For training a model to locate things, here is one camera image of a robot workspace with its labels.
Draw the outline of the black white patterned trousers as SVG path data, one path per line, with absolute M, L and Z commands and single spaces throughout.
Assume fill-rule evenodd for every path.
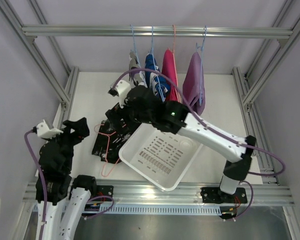
M 115 131 L 109 120 L 102 120 L 101 124 L 104 124 L 104 126 L 97 127 L 96 130 L 106 133 L 106 134 L 111 134 L 113 131 Z M 127 140 L 131 137 L 131 135 L 134 133 L 135 130 L 128 131 L 126 133 L 116 133 L 110 138 L 110 145 L 109 145 L 109 151 L 108 151 L 108 163 L 114 164 L 119 157 L 119 150 L 121 147 L 127 142 Z M 107 142 L 108 138 L 106 136 L 97 134 L 96 135 L 96 140 L 94 143 L 94 146 L 92 148 L 92 155 L 100 157 L 100 160 L 102 162 L 105 162 L 105 153 L 106 153 L 106 148 L 107 148 Z

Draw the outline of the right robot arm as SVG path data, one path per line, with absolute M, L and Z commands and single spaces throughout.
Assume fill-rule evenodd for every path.
M 177 101 L 163 102 L 143 85 L 131 88 L 116 84 L 108 93 L 118 97 L 118 103 L 105 115 L 115 130 L 122 132 L 123 121 L 128 127 L 147 124 L 163 133 L 180 135 L 197 141 L 221 154 L 226 163 L 217 190 L 218 198 L 230 202 L 236 196 L 252 163 L 256 138 L 232 136 L 216 126 L 204 122 L 192 109 Z

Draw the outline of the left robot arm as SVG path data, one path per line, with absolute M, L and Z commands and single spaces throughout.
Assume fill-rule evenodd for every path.
M 95 177 L 71 177 L 74 147 L 90 134 L 87 119 L 62 124 L 63 128 L 57 129 L 42 121 L 34 129 L 39 138 L 46 140 L 39 150 L 35 185 L 38 240 L 72 240 L 87 201 L 98 194 Z

